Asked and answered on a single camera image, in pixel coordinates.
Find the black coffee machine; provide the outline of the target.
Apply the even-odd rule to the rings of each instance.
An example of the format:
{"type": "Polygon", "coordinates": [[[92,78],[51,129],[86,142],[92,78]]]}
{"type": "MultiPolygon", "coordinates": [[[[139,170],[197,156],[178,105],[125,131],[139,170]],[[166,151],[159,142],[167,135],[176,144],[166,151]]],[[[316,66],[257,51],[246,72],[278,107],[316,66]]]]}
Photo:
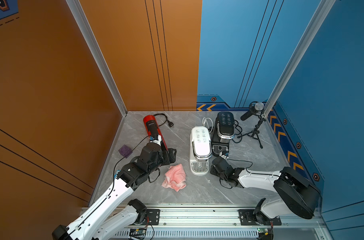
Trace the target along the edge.
{"type": "Polygon", "coordinates": [[[231,112],[219,112],[211,136],[213,155],[218,157],[221,152],[229,151],[230,141],[234,137],[234,115],[231,112]]]}

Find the red coffee machine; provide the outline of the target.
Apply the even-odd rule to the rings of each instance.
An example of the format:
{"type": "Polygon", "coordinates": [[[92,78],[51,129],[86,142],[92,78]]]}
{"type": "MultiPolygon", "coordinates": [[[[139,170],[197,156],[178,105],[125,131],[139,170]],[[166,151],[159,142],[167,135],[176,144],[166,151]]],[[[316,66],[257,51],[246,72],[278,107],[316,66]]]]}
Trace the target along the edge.
{"type": "MultiPolygon", "coordinates": [[[[150,136],[156,137],[157,135],[161,135],[163,137],[155,116],[147,115],[144,117],[143,122],[149,137],[150,136]]],[[[164,138],[163,142],[164,142],[164,147],[161,148],[161,150],[167,149],[167,145],[165,144],[164,138]]]]}

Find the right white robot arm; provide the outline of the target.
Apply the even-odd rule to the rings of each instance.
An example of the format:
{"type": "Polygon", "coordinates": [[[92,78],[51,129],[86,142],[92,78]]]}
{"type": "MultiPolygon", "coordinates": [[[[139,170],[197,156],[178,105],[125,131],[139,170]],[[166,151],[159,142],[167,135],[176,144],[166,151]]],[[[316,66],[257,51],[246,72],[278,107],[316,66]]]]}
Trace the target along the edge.
{"type": "Polygon", "coordinates": [[[226,182],[230,189],[255,188],[275,193],[272,198],[262,198],[252,212],[240,212],[247,225],[273,225],[280,216],[288,214],[312,219],[321,197],[321,191],[310,180],[290,167],[275,172],[252,171],[233,168],[225,158],[217,157],[212,161],[210,173],[226,182]]]}

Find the white coffee machine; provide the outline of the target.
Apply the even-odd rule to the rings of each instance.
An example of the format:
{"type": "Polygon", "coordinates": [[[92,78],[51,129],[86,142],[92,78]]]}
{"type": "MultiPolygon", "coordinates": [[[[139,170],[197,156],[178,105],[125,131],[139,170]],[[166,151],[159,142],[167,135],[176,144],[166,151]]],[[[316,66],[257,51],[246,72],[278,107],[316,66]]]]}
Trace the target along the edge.
{"type": "Polygon", "coordinates": [[[210,170],[212,144],[209,130],[204,126],[194,127],[190,135],[190,169],[195,176],[204,176],[210,170]]]}

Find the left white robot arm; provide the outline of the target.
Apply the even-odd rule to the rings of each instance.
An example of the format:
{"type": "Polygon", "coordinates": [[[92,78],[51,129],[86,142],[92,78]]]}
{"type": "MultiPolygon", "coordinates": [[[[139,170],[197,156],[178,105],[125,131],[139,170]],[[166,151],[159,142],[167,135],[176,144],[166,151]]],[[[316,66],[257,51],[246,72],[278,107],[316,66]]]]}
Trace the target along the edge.
{"type": "Polygon", "coordinates": [[[129,201],[119,213],[111,213],[161,166],[176,161],[177,150],[162,150],[156,143],[146,144],[141,154],[124,165],[112,184],[80,217],[67,226],[59,225],[52,233],[54,240],[108,240],[123,228],[144,221],[147,207],[139,200],[129,201]]]}

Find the pink cloth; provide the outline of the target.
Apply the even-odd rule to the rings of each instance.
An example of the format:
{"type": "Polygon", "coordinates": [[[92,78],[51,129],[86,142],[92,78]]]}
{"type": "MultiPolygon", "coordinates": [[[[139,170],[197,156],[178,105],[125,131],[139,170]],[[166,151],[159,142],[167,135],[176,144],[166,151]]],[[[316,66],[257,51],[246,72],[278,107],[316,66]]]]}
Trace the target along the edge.
{"type": "Polygon", "coordinates": [[[186,173],[182,164],[171,166],[169,168],[169,170],[165,173],[165,179],[162,182],[162,187],[165,189],[173,189],[176,192],[179,192],[186,187],[186,173]]]}

